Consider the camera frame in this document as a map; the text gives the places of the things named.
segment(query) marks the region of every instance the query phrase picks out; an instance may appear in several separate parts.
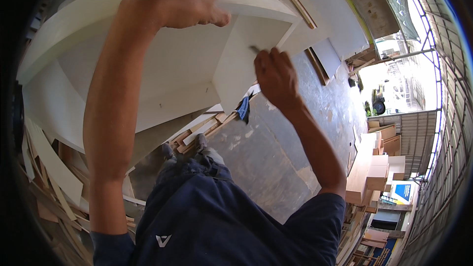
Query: sign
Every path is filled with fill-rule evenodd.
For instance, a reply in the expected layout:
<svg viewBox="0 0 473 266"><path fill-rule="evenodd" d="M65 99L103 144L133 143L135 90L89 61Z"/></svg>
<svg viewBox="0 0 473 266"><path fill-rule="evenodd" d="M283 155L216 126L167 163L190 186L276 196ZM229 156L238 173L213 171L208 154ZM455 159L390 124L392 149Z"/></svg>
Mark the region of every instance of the sign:
<svg viewBox="0 0 473 266"><path fill-rule="evenodd" d="M396 185L394 192L405 201L409 201L409 196L411 195L411 184Z"/></svg>
<svg viewBox="0 0 473 266"><path fill-rule="evenodd" d="M390 197L397 204L411 204L412 197L417 192L413 185L417 184L412 181L393 181Z"/></svg>

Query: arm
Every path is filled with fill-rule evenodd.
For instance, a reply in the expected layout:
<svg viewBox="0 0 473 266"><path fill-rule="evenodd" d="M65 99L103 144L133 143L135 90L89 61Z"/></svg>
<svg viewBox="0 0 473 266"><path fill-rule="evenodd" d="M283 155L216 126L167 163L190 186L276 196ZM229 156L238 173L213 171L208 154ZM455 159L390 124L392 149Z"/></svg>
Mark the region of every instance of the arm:
<svg viewBox="0 0 473 266"><path fill-rule="evenodd" d="M230 15L215 0L122 0L90 84L84 149L90 169L90 226L127 233L121 186L133 153L141 71L161 27L225 26Z"/></svg>
<svg viewBox="0 0 473 266"><path fill-rule="evenodd" d="M261 91L281 110L299 135L312 170L322 186L321 193L335 193L345 199L346 174L324 135L299 95L296 70L287 53L273 48L261 51L254 61Z"/></svg>

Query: pile of wood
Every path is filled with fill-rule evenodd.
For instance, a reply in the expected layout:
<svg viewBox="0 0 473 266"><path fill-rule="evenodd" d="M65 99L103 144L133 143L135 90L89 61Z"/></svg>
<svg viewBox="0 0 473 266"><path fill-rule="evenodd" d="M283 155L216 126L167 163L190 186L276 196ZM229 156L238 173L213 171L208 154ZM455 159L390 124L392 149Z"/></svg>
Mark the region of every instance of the pile of wood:
<svg viewBox="0 0 473 266"><path fill-rule="evenodd" d="M369 122L369 133L355 133L357 155L347 176L347 211L337 256L337 265L348 260L365 234L363 220L376 214L383 192L391 192L393 180L404 179L405 156L400 154L401 136L395 125L381 127Z"/></svg>
<svg viewBox="0 0 473 266"><path fill-rule="evenodd" d="M383 138L383 151L389 156L401 155L401 135L396 135L396 125L380 127L379 121L368 121L368 133L380 132Z"/></svg>
<svg viewBox="0 0 473 266"><path fill-rule="evenodd" d="M253 86L250 87L246 96L252 95L250 101L256 97L261 91L257 81L254 82ZM195 151L195 137L203 133L206 137L210 137L216 133L222 126L226 125L229 121L233 120L238 116L238 113L233 112L230 115L223 113L223 109L220 104L210 108L204 114L194 119L191 123L183 127L180 131L172 135L167 141L174 152L187 154Z"/></svg>
<svg viewBox="0 0 473 266"><path fill-rule="evenodd" d="M203 133L205 136L211 136L220 127L227 124L236 116L236 112L233 112L229 116L225 113L214 114L206 112L192 121L185 131L179 132L177 136L173 136L173 138L169 140L169 145L171 145L174 152L182 154L191 152L195 149L194 141L198 134Z"/></svg>
<svg viewBox="0 0 473 266"><path fill-rule="evenodd" d="M82 242L84 234L87 237L90 233L90 181L85 155L48 138L25 117L19 159L23 162L20 169L29 182L32 210L40 218L50 246L67 264L92 265L93 249L86 248ZM128 173L123 193L134 206L146 204L134 198ZM129 231L134 233L134 218L127 216L126 219Z"/></svg>

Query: concrete floor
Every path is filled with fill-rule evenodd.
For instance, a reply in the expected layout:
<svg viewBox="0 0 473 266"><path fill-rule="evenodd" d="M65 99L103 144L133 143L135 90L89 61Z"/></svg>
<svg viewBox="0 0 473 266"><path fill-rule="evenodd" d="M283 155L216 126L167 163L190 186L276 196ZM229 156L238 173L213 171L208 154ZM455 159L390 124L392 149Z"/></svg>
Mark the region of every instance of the concrete floor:
<svg viewBox="0 0 473 266"><path fill-rule="evenodd" d="M304 53L292 61L301 95L347 167L349 153L351 162L356 154L352 127L358 133L368 131L358 88L349 87L345 67L322 86ZM276 220L285 222L320 186L293 126L261 93L250 102L249 121L248 125L230 121L208 138L208 145L223 157L235 183ZM136 165L130 174L136 198L148 197L161 163L157 148Z"/></svg>

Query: hand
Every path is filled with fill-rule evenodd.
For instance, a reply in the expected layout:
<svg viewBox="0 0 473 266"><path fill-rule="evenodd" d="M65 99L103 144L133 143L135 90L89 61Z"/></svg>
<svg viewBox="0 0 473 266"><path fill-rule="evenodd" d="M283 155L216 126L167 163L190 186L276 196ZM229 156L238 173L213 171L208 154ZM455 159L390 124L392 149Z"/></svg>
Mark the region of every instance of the hand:
<svg viewBox="0 0 473 266"><path fill-rule="evenodd" d="M215 0L122 0L118 16L134 32L155 35L161 27L185 28L197 24L223 27L231 15L215 6Z"/></svg>
<svg viewBox="0 0 473 266"><path fill-rule="evenodd" d="M254 60L254 67L261 92L282 114L287 116L304 104L296 70L286 52L280 53L277 48L272 48L270 53L262 50Z"/></svg>

